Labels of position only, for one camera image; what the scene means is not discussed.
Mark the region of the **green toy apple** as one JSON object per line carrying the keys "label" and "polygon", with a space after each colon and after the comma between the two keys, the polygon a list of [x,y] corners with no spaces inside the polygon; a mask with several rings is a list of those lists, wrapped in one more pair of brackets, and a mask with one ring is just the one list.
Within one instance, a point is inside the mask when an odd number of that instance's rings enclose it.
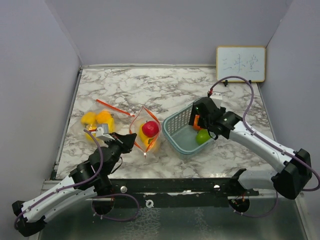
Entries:
{"label": "green toy apple", "polygon": [[211,139],[211,136],[207,129],[200,129],[195,138],[198,145],[203,145],[210,139]]}

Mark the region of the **orange-yellow toy bell pepper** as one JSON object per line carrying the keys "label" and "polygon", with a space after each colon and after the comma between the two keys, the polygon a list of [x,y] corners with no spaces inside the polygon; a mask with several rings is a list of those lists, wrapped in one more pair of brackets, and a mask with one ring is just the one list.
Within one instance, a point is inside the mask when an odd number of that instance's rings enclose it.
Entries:
{"label": "orange-yellow toy bell pepper", "polygon": [[140,125],[139,127],[139,133],[138,133],[138,136],[140,137],[140,140],[142,141],[143,145],[146,147],[146,148],[149,148],[148,151],[150,153],[155,153],[158,151],[158,143],[157,141],[155,140],[153,142],[153,140],[155,139],[155,137],[148,137],[147,135],[145,135],[143,133],[143,130],[142,130],[142,127],[143,127],[143,124]]}

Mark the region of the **clear orange-zip bag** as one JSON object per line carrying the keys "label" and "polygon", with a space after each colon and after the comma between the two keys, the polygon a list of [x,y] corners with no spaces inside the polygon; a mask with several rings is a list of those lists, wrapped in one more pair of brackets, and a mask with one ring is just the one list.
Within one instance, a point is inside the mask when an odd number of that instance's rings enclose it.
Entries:
{"label": "clear orange-zip bag", "polygon": [[135,115],[129,126],[129,133],[136,134],[134,146],[142,156],[152,158],[160,148],[161,125],[157,117],[145,106]]}
{"label": "clear orange-zip bag", "polygon": [[99,125],[106,124],[110,133],[125,134],[134,114],[97,99],[87,110],[76,115],[69,127],[68,140],[85,147],[95,147],[92,137],[96,136]]}

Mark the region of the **red toy fruit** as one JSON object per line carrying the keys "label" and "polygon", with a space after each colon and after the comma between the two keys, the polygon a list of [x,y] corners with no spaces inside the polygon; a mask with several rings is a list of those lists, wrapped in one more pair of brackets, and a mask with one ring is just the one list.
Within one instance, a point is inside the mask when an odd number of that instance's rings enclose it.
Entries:
{"label": "red toy fruit", "polygon": [[147,121],[142,125],[141,130],[142,133],[149,138],[156,136],[160,131],[156,121]]}

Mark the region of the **yellow toy lemon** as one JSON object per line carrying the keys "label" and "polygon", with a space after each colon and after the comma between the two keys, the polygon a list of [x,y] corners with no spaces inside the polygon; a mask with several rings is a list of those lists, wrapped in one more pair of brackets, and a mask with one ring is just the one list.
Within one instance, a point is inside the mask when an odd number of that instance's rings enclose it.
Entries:
{"label": "yellow toy lemon", "polygon": [[95,119],[98,124],[108,124],[110,133],[115,131],[115,120],[107,110],[102,110],[99,112]]}

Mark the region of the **yellow toy bell pepper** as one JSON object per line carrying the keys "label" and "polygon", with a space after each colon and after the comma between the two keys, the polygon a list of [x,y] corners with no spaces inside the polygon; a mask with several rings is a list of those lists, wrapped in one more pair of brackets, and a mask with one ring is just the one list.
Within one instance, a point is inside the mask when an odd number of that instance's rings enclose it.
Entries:
{"label": "yellow toy bell pepper", "polygon": [[89,111],[81,117],[80,123],[83,126],[93,125],[96,123],[96,115],[95,112]]}

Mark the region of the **orange toy pepper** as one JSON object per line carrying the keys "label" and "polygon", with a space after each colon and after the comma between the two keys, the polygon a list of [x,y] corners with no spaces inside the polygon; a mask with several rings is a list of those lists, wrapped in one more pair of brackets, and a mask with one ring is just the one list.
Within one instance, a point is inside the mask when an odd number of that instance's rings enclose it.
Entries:
{"label": "orange toy pepper", "polygon": [[202,128],[198,125],[199,123],[199,118],[200,116],[199,115],[196,115],[195,118],[194,118],[194,122],[193,122],[193,129],[196,130],[197,132],[199,132]]}

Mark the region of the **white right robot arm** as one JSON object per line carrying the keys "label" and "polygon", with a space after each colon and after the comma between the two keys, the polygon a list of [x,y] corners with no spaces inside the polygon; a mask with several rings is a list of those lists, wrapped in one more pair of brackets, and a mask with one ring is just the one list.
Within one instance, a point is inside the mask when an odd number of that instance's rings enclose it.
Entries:
{"label": "white right robot arm", "polygon": [[283,197],[294,200],[312,177],[311,156],[304,150],[295,151],[260,134],[243,118],[224,107],[217,107],[210,97],[202,97],[192,104],[189,123],[198,116],[198,125],[214,135],[239,143],[265,160],[271,171],[239,170],[229,189],[240,196],[249,189],[276,190]]}

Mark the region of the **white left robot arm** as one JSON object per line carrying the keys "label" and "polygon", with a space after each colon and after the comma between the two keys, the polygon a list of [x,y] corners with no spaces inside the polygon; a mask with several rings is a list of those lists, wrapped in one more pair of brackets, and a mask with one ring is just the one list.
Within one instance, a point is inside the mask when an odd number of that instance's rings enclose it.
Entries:
{"label": "white left robot arm", "polygon": [[127,193],[116,192],[108,176],[122,155],[132,151],[136,137],[135,133],[121,135],[116,132],[99,136],[107,145],[98,144],[88,159],[78,164],[57,185],[32,200],[17,200],[12,204],[16,216],[14,229],[24,237],[30,237],[77,202],[89,198],[129,197]]}

